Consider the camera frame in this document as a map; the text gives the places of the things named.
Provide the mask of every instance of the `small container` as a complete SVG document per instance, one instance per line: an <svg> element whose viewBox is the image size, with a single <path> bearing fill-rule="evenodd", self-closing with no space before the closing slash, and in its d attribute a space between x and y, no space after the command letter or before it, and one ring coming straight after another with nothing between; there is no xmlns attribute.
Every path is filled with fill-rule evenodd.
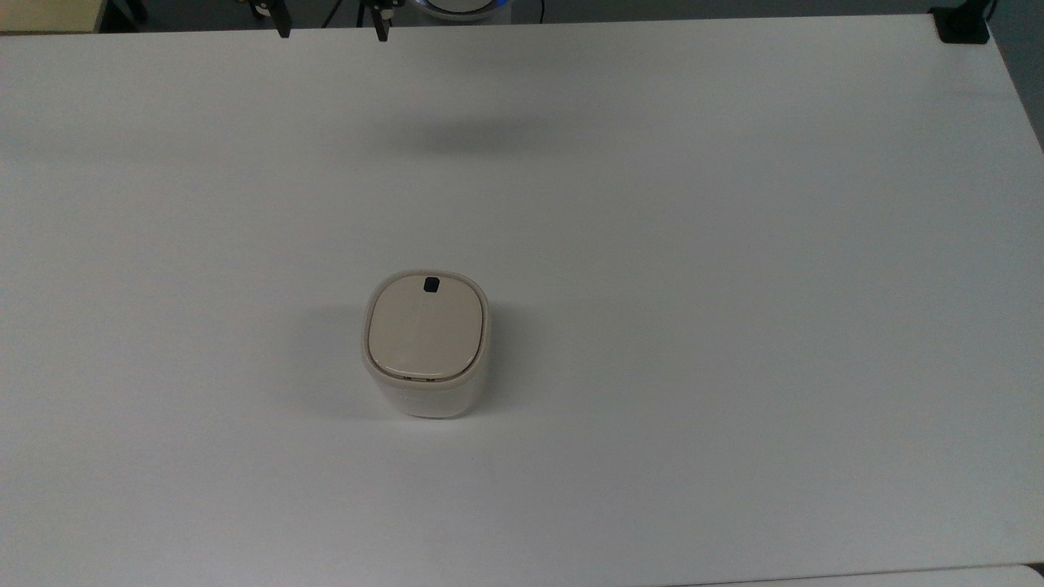
<svg viewBox="0 0 1044 587"><path fill-rule="evenodd" d="M485 382L490 304L472 280L408 271L370 298L362 360L384 396L421 418L452 418L474 405Z"/></svg>

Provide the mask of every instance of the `black mount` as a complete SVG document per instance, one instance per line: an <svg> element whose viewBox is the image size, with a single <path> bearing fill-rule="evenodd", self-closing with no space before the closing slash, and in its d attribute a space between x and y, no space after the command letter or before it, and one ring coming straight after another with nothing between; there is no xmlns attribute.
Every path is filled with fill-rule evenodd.
<svg viewBox="0 0 1044 587"><path fill-rule="evenodd" d="M954 45L986 45L990 40L990 29L986 26L982 13L990 0L966 0L956 8L929 8L928 14L935 19L935 30L943 43Z"/></svg>
<svg viewBox="0 0 1044 587"><path fill-rule="evenodd" d="M402 6L402 0L361 0L370 8L370 18L377 29L377 40L385 43L388 30L392 29L392 16L395 9Z"/></svg>
<svg viewBox="0 0 1044 587"><path fill-rule="evenodd" d="M286 2L283 0L250 0L250 2L254 18L271 17L271 22L276 23L279 36L283 39L290 37L293 19L290 18L290 10L286 9Z"/></svg>

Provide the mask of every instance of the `white table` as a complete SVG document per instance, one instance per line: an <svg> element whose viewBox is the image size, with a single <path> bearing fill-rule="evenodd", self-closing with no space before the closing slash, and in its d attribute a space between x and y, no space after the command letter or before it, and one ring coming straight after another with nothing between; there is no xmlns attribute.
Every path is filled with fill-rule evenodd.
<svg viewBox="0 0 1044 587"><path fill-rule="evenodd" d="M739 584L758 587L759 584ZM1026 566L1001 566L886 572L774 581L770 587L1044 587L1044 579Z"/></svg>
<svg viewBox="0 0 1044 587"><path fill-rule="evenodd" d="M135 55L124 58L118 55ZM11 585L1044 560L1044 156L927 16L0 39ZM410 419L373 287L492 388Z"/></svg>

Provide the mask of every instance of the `gray floor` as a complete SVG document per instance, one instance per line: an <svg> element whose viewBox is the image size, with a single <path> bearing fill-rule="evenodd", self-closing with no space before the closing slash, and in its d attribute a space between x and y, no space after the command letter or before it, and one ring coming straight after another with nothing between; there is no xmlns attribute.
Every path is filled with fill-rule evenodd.
<svg viewBox="0 0 1044 587"><path fill-rule="evenodd" d="M123 0L114 0L123 5ZM335 0L286 0L295 28L318 27ZM144 31L271 28L240 0L144 0ZM959 0L546 0L545 23L758 17L924 14ZM355 0L343 0L331 27L355 25ZM535 23L540 0L516 0L513 20ZM421 22L413 8L400 9L396 26ZM1040 141L1044 138L1044 1L999 0L990 23L1012 79Z"/></svg>

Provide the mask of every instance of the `square lid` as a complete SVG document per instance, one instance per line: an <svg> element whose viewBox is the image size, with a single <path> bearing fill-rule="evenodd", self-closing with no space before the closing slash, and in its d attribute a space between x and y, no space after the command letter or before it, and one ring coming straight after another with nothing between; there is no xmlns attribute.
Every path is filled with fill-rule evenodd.
<svg viewBox="0 0 1044 587"><path fill-rule="evenodd" d="M393 377L451 379L478 354L482 312L478 294L459 279L406 275L378 295L369 316L366 351Z"/></svg>

